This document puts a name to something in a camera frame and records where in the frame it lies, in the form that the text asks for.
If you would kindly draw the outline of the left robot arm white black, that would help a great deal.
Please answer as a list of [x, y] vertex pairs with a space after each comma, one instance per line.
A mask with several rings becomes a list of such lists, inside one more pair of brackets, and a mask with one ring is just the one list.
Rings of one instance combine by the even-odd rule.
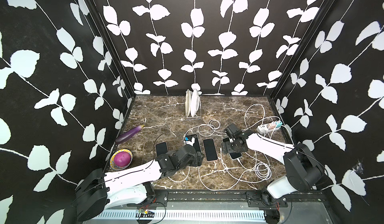
[[134, 168], [107, 173], [96, 169], [75, 189], [72, 205], [76, 208], [77, 220], [90, 220], [106, 209], [124, 204], [148, 205], [155, 198], [152, 182], [187, 167], [199, 167], [203, 159], [201, 152], [187, 144]]

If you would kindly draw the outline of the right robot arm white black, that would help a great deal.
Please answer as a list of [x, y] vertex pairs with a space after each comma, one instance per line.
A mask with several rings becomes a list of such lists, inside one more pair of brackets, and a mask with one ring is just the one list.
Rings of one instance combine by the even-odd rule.
[[222, 142], [227, 154], [258, 151], [281, 162], [286, 175], [272, 181], [261, 191], [264, 204], [270, 206], [279, 198], [293, 192], [308, 192], [325, 175], [325, 167], [310, 149], [302, 144], [281, 143], [251, 130], [241, 130], [235, 124], [225, 128], [229, 140]]

